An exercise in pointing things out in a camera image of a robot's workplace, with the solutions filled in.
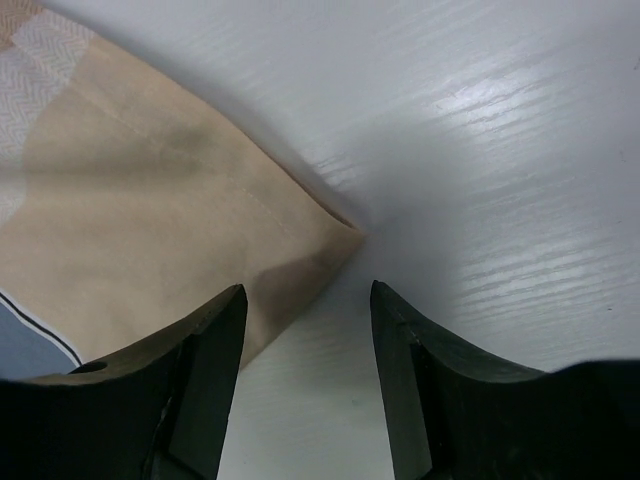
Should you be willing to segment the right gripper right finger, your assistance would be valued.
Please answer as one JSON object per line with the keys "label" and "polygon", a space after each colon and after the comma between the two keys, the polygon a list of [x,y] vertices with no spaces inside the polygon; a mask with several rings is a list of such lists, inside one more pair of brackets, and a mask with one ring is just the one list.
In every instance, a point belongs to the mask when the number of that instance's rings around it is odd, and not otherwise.
{"label": "right gripper right finger", "polygon": [[639,364],[547,373],[431,321],[387,284],[371,327],[398,479],[635,479]]}

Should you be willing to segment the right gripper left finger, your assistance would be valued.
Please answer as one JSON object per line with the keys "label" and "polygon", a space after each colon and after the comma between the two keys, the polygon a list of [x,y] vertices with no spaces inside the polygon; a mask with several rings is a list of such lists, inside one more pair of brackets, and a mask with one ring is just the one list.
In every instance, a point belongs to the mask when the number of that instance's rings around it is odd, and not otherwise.
{"label": "right gripper left finger", "polygon": [[234,285],[67,374],[1,384],[5,479],[214,479],[248,300]]}

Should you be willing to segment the blue beige plaid cloth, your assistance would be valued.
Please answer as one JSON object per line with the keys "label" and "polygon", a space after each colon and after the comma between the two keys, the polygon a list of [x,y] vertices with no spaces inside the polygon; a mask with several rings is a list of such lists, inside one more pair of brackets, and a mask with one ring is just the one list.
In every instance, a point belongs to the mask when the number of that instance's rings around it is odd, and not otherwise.
{"label": "blue beige plaid cloth", "polygon": [[223,115],[90,29],[1,5],[1,375],[67,373],[235,284],[242,359],[362,235]]}

